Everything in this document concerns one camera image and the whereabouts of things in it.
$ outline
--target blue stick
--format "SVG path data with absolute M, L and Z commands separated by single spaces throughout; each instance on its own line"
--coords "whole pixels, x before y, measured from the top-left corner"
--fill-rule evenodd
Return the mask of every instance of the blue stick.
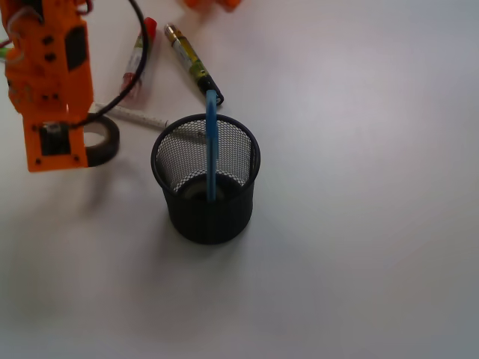
M 219 158 L 216 91 L 207 91 L 207 199 L 216 200 L 216 161 Z

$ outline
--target black cable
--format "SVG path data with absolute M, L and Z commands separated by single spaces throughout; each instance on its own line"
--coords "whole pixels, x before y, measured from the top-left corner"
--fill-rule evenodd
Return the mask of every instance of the black cable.
M 71 125 L 71 128 L 73 129 L 78 129 L 79 127 L 88 125 L 89 123 L 94 122 L 95 120 L 99 119 L 102 117 L 104 114 L 106 114 L 108 111 L 113 109 L 116 105 L 118 105 L 123 99 L 128 95 L 128 93 L 135 87 L 136 83 L 141 77 L 141 74 L 144 71 L 144 68 L 147 64 L 147 56 L 148 56 L 148 48 L 150 46 L 149 41 L 148 41 L 148 31 L 147 31 L 147 26 L 144 24 L 144 18 L 143 18 L 143 13 L 141 12 L 140 7 L 136 3 L 135 0 L 128 0 L 129 3 L 132 5 L 133 10 L 136 13 L 136 16 L 138 17 L 138 20 L 140 21 L 140 26 L 141 26 L 141 36 L 143 37 L 143 51 L 141 52 L 141 60 L 140 63 L 138 64 L 138 68 L 136 69 L 135 75 L 133 76 L 132 81 L 129 83 L 126 88 L 120 92 L 118 96 L 116 96 L 108 105 L 103 107 L 101 110 L 99 110 L 95 114 L 89 115 L 86 119 L 84 119 L 81 122 L 78 122 L 74 125 Z

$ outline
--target metal mesh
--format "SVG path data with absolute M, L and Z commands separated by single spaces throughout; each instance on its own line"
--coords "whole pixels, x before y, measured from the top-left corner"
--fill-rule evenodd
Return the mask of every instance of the metal mesh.
M 250 137 L 232 123 L 218 119 L 219 160 L 216 173 L 241 186 L 254 172 L 256 153 Z M 158 147 L 156 166 L 174 192 L 207 172 L 206 120 L 192 120 L 168 133 Z

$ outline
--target black tape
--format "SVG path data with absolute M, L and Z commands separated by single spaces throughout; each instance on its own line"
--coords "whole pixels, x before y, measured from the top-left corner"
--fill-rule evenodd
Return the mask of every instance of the black tape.
M 111 161 L 120 149 L 120 130 L 115 122 L 102 116 L 92 122 L 92 126 L 101 126 L 105 140 L 94 146 L 86 147 L 88 167 L 97 167 Z

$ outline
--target marker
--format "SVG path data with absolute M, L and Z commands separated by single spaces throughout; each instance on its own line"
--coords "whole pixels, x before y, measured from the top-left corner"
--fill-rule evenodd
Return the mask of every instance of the marker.
M 156 21 L 151 19 L 150 17 L 147 17 L 144 20 L 144 24 L 146 25 L 147 32 L 148 32 L 148 40 L 150 44 L 150 47 L 148 49 L 148 57 L 150 57 L 151 49 L 153 48 L 153 42 L 156 37 Z M 129 83 L 133 80 L 133 76 L 135 76 L 136 69 L 138 68 L 138 65 L 140 64 L 142 52 L 143 52 L 143 37 L 141 36 L 141 32 L 140 32 L 138 39 L 136 39 L 133 53 L 129 58 L 128 66 L 126 66 L 125 74 L 123 75 L 123 84 L 121 85 L 121 90 L 124 90 L 126 86 L 128 86 Z M 144 71 L 141 74 L 140 80 L 136 83 L 135 87 L 126 96 L 127 100 L 136 99 L 136 97 L 140 93 L 141 87 L 143 86 L 143 80 L 144 80 Z
M 216 117 L 217 93 L 207 91 L 207 199 L 216 200 L 216 161 L 219 159 L 218 120 Z
M 225 101 L 225 98 L 198 55 L 196 55 L 188 39 L 172 24 L 165 26 L 165 36 L 170 41 L 171 47 L 173 47 L 174 51 L 178 54 L 181 64 L 191 75 L 203 95 L 206 96 L 208 90 L 216 91 L 216 104 L 221 105 L 223 101 Z

